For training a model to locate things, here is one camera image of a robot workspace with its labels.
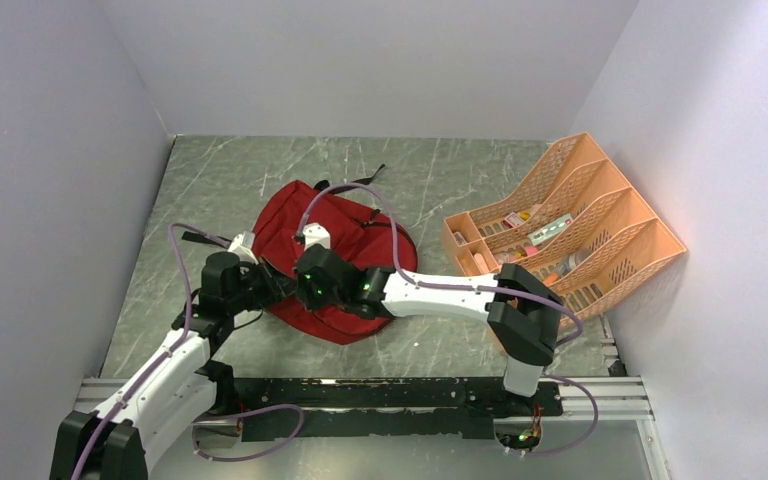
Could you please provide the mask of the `red student backpack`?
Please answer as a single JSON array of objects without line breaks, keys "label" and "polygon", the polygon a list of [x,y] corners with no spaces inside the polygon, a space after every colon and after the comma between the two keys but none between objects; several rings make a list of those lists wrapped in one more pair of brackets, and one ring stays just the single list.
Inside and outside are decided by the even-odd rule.
[{"label": "red student backpack", "polygon": [[314,337],[346,345],[372,336],[393,319],[380,304],[395,268],[418,265],[414,240],[389,215],[344,197],[371,178],[347,185],[293,181],[267,202],[253,238],[187,231],[185,241],[213,244],[193,294],[194,318],[265,312]]}]

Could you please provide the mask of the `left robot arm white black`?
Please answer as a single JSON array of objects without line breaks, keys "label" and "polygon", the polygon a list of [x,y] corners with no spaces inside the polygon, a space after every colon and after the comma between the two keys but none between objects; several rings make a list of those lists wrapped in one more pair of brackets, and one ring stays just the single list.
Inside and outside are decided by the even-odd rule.
[{"label": "left robot arm white black", "polygon": [[213,355],[235,320],[258,314],[294,293],[296,282],[249,254],[209,255],[201,284],[150,359],[90,412],[60,424],[53,479],[146,479],[197,417],[237,404],[233,370]]}]

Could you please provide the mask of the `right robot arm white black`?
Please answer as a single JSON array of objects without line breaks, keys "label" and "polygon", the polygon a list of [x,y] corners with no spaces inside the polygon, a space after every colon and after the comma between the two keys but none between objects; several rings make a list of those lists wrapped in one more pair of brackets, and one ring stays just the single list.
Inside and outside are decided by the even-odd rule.
[{"label": "right robot arm white black", "polygon": [[430,315],[487,325],[507,356],[503,387],[512,394],[534,396],[554,360],[561,298],[519,265],[477,276],[361,269],[314,245],[297,260],[295,275],[296,296],[312,310],[333,306],[364,320]]}]

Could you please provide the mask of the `pink eraser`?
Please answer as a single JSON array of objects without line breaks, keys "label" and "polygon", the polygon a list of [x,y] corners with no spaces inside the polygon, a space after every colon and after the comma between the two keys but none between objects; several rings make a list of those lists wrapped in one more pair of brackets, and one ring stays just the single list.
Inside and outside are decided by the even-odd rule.
[{"label": "pink eraser", "polygon": [[481,274],[487,274],[491,271],[491,268],[486,262],[486,259],[484,255],[480,252],[476,252],[473,254],[474,263],[476,264],[476,268]]}]

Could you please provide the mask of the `white green ruler case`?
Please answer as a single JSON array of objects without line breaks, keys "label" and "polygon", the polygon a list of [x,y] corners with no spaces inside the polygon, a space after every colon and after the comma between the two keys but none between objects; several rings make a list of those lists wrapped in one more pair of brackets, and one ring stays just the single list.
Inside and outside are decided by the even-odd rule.
[{"label": "white green ruler case", "polygon": [[563,233],[573,220],[574,218],[570,214],[556,218],[531,232],[528,235],[529,242],[536,247],[546,244]]}]

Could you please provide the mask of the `orange plastic desk organizer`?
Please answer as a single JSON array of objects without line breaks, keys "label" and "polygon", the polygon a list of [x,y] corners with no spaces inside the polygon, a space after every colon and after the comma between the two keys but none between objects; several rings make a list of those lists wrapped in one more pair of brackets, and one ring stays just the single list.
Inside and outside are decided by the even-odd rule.
[{"label": "orange plastic desk organizer", "polygon": [[[570,214],[570,226],[533,246],[528,235]],[[441,241],[464,275],[518,264],[581,320],[606,313],[687,249],[586,132],[551,144],[506,198],[445,219]]]}]

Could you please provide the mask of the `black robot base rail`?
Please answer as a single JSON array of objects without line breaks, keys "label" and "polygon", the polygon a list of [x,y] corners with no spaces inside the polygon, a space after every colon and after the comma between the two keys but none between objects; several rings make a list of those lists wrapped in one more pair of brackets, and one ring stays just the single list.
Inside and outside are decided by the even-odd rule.
[{"label": "black robot base rail", "polygon": [[201,415],[207,428],[238,429],[244,442],[301,437],[460,435],[534,448],[541,422],[590,423],[649,414],[642,382],[631,377],[543,380],[534,396],[503,388],[499,377],[377,379],[236,378],[237,404]]}]

